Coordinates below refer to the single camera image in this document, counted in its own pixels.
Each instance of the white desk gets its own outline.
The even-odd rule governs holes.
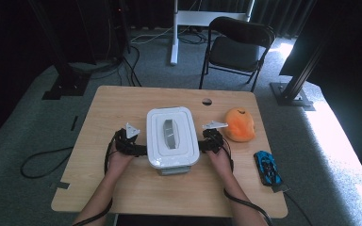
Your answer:
[[[208,26],[211,21],[220,16],[231,17],[234,19],[249,21],[255,0],[249,2],[245,13],[235,12],[211,12],[211,11],[185,11],[178,10],[178,0],[174,0],[174,26],[173,26],[173,48],[171,64],[176,65],[178,61],[178,26],[179,25],[197,25]]]

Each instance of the white plastic container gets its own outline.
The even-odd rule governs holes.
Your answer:
[[[186,107],[149,111],[146,137],[149,162],[161,175],[188,172],[199,159],[195,126]]]

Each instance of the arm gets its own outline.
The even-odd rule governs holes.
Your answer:
[[[218,153],[206,152],[211,160],[214,169],[222,179],[225,190],[232,196],[249,202],[249,198],[243,192],[237,179],[235,178],[230,168],[228,155],[224,150]],[[234,216],[234,220],[238,226],[249,226],[249,225],[267,225],[261,214],[255,209],[239,204],[237,202],[230,201],[231,211]]]
[[[84,219],[91,218],[99,213],[102,213],[110,199],[113,196],[114,188],[123,174],[128,164],[131,162],[134,156],[124,155],[120,152],[115,152],[109,159],[107,174],[102,179],[99,186],[96,188],[90,200],[83,208],[78,217],[74,220],[74,224]],[[99,218],[88,225],[104,225],[106,217]]]

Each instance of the hole in table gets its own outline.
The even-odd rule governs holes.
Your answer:
[[[204,104],[204,105],[211,105],[212,103],[213,102],[208,98],[204,98],[204,100],[202,101],[202,104]]]

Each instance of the black folding chair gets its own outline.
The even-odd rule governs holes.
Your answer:
[[[211,44],[213,31],[221,35]],[[214,19],[208,28],[206,55],[199,89],[202,89],[208,69],[212,68],[248,76],[247,84],[254,78],[251,88],[253,92],[264,58],[274,40],[275,35],[269,26],[229,17]]]

